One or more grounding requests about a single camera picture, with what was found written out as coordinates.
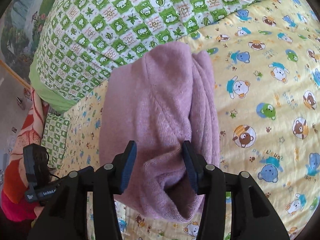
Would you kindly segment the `pink knit sweater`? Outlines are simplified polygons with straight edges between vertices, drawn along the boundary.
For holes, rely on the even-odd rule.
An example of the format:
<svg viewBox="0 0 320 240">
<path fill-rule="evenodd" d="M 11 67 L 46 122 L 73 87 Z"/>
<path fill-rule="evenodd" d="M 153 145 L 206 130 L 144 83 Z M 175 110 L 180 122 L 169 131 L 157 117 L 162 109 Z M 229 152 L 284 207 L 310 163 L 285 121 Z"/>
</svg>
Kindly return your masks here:
<svg viewBox="0 0 320 240">
<path fill-rule="evenodd" d="M 191 220 L 202 196 L 191 188 L 182 144 L 211 164 L 220 160 L 214 75 L 206 51 L 182 42 L 156 46 L 137 61 L 114 69 L 107 83 L 99 134 L 99 160 L 111 162 L 135 141 L 129 185 L 117 201 L 145 217 Z"/>
</svg>

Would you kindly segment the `red orange floral blanket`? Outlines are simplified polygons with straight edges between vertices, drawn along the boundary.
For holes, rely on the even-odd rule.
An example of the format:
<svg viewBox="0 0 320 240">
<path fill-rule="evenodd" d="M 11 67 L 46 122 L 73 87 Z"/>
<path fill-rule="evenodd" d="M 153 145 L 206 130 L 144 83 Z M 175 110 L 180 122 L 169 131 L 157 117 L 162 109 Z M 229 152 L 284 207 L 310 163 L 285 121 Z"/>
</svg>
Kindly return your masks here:
<svg viewBox="0 0 320 240">
<path fill-rule="evenodd" d="M 41 143 L 49 105 L 39 97 L 35 89 L 31 88 L 30 92 L 32 106 L 9 155 L 9 165 L 4 172 L 4 184 L 1 191 L 1 208 L 7 219 L 13 222 L 35 219 L 34 209 L 39 206 L 38 202 L 29 203 L 25 200 L 24 193 L 28 189 L 28 181 L 24 167 L 23 148 Z"/>
</svg>

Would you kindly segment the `green checkered small pillow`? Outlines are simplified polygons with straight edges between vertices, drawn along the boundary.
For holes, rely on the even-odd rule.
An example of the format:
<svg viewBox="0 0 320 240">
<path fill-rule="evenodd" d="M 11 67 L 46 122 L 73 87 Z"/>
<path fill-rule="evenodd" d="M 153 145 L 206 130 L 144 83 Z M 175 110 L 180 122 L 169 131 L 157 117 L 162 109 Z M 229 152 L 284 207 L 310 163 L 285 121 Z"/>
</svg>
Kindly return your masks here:
<svg viewBox="0 0 320 240">
<path fill-rule="evenodd" d="M 69 118 L 52 113 L 47 115 L 41 146 L 45 147 L 49 154 L 48 166 L 51 168 L 61 168 L 69 126 Z"/>
</svg>

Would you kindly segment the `green checkered print blanket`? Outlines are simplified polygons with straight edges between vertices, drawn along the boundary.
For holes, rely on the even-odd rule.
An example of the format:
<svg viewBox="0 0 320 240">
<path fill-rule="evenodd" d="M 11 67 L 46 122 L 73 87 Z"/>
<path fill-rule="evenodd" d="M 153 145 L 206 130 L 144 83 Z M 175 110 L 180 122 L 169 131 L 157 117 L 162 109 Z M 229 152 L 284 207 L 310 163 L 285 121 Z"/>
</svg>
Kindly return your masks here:
<svg viewBox="0 0 320 240">
<path fill-rule="evenodd" d="M 55 0 L 41 15 L 31 87 L 64 112 L 110 77 L 114 68 L 217 23 L 263 0 Z"/>
</svg>

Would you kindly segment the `yellow bear print quilt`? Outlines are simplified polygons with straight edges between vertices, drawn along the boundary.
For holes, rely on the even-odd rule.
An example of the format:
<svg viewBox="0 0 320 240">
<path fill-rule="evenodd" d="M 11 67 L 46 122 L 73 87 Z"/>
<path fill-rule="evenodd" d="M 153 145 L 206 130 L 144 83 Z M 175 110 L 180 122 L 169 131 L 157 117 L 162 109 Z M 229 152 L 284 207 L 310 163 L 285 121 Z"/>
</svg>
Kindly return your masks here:
<svg viewBox="0 0 320 240">
<path fill-rule="evenodd" d="M 265 0 L 181 41 L 213 63 L 221 170 L 248 171 L 296 238 L 319 206 L 319 22 Z"/>
</svg>

